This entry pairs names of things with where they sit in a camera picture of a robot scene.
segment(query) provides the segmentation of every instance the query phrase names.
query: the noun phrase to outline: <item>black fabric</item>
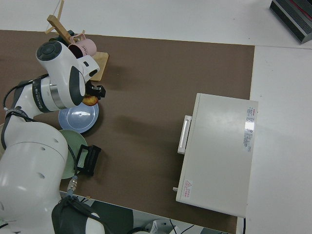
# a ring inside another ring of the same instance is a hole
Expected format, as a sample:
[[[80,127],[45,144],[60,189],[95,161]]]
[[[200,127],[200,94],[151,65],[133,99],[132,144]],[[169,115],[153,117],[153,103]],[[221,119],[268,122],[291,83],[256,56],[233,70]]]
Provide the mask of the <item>black fabric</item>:
[[[65,197],[52,211],[52,222],[55,234],[86,233],[88,217],[74,210],[70,206],[70,202],[72,202],[70,197]]]
[[[97,214],[113,233],[126,234],[133,229],[133,211],[131,209],[99,201],[94,201],[91,207],[97,211]]]

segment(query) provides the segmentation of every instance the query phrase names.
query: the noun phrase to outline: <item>green plate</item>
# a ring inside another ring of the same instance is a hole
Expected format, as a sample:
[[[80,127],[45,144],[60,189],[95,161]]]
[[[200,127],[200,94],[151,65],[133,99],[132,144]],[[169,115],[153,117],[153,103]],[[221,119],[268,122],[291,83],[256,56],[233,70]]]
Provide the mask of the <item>green plate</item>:
[[[81,134],[73,131],[73,130],[60,130],[59,132],[62,133],[62,135],[65,137],[67,144],[69,144],[69,146],[72,148],[76,158],[77,158],[80,146],[81,145],[88,146],[87,142],[83,138],[83,136]],[[79,167],[83,167],[84,160],[85,160],[87,154],[88,154],[88,152],[86,150],[83,150],[81,152],[81,156],[80,156],[80,159],[78,162]],[[75,174],[74,160],[73,160],[73,157],[71,156],[70,152],[68,151],[67,161],[66,161],[66,165],[65,165],[65,169],[64,169],[62,179],[71,178],[74,176],[74,174]]]

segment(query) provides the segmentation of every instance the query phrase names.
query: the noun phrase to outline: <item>wooden board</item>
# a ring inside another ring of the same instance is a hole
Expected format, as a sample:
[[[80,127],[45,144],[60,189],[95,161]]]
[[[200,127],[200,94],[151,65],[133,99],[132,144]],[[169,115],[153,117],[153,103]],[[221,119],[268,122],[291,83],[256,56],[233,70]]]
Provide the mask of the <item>wooden board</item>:
[[[92,58],[97,62],[100,71],[97,72],[92,78],[90,79],[91,81],[96,81],[99,82],[101,81],[103,77],[103,73],[105,70],[105,66],[108,60],[108,54],[104,52],[97,52],[95,55],[92,56]]]

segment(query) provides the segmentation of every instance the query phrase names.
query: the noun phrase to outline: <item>plate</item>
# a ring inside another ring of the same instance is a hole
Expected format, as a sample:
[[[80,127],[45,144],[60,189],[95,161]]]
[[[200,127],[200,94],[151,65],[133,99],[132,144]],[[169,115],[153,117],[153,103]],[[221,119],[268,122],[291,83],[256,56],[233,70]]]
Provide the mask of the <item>plate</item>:
[[[79,106],[59,111],[58,121],[62,129],[74,130],[78,133],[88,131],[98,119],[98,104]]]
[[[72,148],[76,158],[78,156],[80,146],[81,145],[88,146],[87,142],[83,138],[83,136],[80,135],[79,133],[73,131],[73,130],[60,130],[59,132],[62,133],[62,135],[65,137],[67,144],[69,144],[69,146]],[[83,167],[84,160],[85,160],[87,154],[88,154],[88,152],[86,150],[83,150],[81,152],[81,156],[80,156],[80,159],[78,162],[79,167]],[[62,179],[71,178],[74,176],[74,174],[75,174],[74,160],[73,160],[73,157],[71,156],[71,154],[68,150],[67,161],[66,161],[66,165],[65,165],[65,169],[63,172]]]

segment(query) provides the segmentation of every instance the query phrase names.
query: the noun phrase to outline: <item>blue plate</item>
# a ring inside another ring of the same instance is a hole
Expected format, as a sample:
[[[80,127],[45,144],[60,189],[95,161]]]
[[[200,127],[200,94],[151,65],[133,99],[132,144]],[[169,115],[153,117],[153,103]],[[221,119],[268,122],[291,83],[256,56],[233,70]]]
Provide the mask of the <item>blue plate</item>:
[[[78,133],[88,131],[98,119],[98,104],[79,106],[59,111],[58,121],[62,129],[74,130]]]

